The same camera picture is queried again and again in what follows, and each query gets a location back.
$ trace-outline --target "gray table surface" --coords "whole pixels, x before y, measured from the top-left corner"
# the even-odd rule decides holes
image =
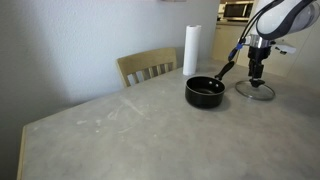
[[[22,179],[320,179],[320,93],[265,73],[276,98],[250,100],[234,88],[247,71],[226,74],[211,110],[186,102],[180,68],[28,124]]]

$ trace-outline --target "wooden chair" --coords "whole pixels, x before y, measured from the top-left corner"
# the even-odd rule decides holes
[[[147,80],[176,69],[176,50],[174,48],[161,48],[141,52],[119,58],[117,64],[124,86],[129,87],[131,86],[128,78],[130,75],[137,84],[141,82],[141,79]]]

